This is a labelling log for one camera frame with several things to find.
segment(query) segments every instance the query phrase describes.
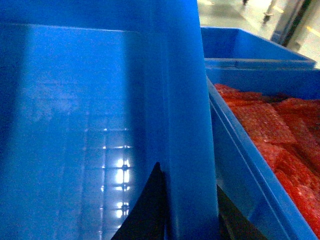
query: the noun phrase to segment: red frozen meat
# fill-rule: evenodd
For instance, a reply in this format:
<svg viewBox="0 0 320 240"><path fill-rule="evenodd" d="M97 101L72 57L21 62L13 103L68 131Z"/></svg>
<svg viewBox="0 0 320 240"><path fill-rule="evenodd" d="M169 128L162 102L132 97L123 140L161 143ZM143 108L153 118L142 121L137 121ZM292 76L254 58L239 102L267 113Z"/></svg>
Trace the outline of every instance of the red frozen meat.
<svg viewBox="0 0 320 240"><path fill-rule="evenodd" d="M255 142L270 144L297 142L282 117L269 103L237 106L232 110Z"/></svg>
<svg viewBox="0 0 320 240"><path fill-rule="evenodd" d="M305 122L300 117L293 114L285 114L282 115L282 117L298 143L297 149L320 173L320 146L307 128Z"/></svg>

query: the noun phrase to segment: red packaged food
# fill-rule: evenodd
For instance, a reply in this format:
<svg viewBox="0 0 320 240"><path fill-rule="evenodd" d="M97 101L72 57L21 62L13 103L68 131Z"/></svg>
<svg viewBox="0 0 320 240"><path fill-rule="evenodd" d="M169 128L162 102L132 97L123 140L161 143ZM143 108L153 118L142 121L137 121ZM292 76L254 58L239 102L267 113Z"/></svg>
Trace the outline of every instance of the red packaged food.
<svg viewBox="0 0 320 240"><path fill-rule="evenodd" d="M296 192L295 186L292 184L287 175L281 171L277 170L275 173L276 178L279 180L285 191L288 193L289 197L294 201L294 195Z"/></svg>
<svg viewBox="0 0 320 240"><path fill-rule="evenodd" d="M268 103L237 106L234 115L255 142L294 144L295 137L282 117Z"/></svg>
<svg viewBox="0 0 320 240"><path fill-rule="evenodd" d="M285 149L266 142L255 142L254 144L272 171L275 171L282 160L282 152Z"/></svg>
<svg viewBox="0 0 320 240"><path fill-rule="evenodd" d="M229 87L224 84L216 83L215 85L216 90L221 94L221 93L233 93L233 92L240 92L238 89Z"/></svg>
<svg viewBox="0 0 320 240"><path fill-rule="evenodd" d="M232 107L240 107L240 106L247 106L252 104L263 104L263 101L247 101L247 100L241 100L241 99L232 99L232 98L224 98L224 101L226 104L232 108Z"/></svg>
<svg viewBox="0 0 320 240"><path fill-rule="evenodd" d="M286 114L282 117L297 140L298 150L320 173L320 146L307 128L305 122L300 117L293 114Z"/></svg>
<svg viewBox="0 0 320 240"><path fill-rule="evenodd" d="M275 106L275 110L280 114L297 114L300 116L320 115L320 107L313 100L303 100L300 98L288 98Z"/></svg>
<svg viewBox="0 0 320 240"><path fill-rule="evenodd" d="M308 222L309 226L320 238L320 201L319 194L312 189L300 185L296 188L297 194L293 195L293 201Z"/></svg>
<svg viewBox="0 0 320 240"><path fill-rule="evenodd" d="M240 99L245 101L255 101L260 100L262 97L262 93L253 92L253 91L245 91L245 92L219 92L223 99Z"/></svg>

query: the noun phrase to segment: metal stand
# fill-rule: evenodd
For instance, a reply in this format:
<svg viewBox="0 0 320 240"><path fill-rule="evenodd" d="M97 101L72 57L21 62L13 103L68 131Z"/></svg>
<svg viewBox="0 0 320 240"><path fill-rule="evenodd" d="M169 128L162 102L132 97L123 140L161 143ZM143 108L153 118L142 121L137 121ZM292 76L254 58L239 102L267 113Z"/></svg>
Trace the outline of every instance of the metal stand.
<svg viewBox="0 0 320 240"><path fill-rule="evenodd" d="M267 11L264 13L264 18L263 18L263 23L266 24L271 16L273 16L274 14L272 13L272 10L274 9L274 6L276 5L277 0L272 0Z"/></svg>

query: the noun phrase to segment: blue plastic bin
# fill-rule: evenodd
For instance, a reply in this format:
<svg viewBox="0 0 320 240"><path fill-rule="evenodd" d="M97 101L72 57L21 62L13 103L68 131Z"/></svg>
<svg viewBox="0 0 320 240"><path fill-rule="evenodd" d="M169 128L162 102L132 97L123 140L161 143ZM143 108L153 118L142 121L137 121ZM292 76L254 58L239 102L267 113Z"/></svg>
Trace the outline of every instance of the blue plastic bin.
<svg viewBox="0 0 320 240"><path fill-rule="evenodd" d="M270 240L317 237L213 84L241 91L320 98L320 70L206 69L217 184Z"/></svg>
<svg viewBox="0 0 320 240"><path fill-rule="evenodd" d="M108 240L156 162L167 239L218 237L197 1L1 1L0 76L0 239Z"/></svg>
<svg viewBox="0 0 320 240"><path fill-rule="evenodd" d="M205 64L237 68L312 69L316 61L239 28L201 27Z"/></svg>

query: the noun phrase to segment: floor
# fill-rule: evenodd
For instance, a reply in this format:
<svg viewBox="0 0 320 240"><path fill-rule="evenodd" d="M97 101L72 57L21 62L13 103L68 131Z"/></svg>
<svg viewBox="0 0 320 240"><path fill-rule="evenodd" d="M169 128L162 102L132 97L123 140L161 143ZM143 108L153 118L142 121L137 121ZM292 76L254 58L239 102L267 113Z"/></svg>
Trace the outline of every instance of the floor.
<svg viewBox="0 0 320 240"><path fill-rule="evenodd" d="M200 24L211 27L241 28L263 38L270 39L288 0L278 0L272 9L273 16L264 24L264 13L271 0L197 0ZM320 68L320 9L304 31L304 42L299 53L318 62Z"/></svg>

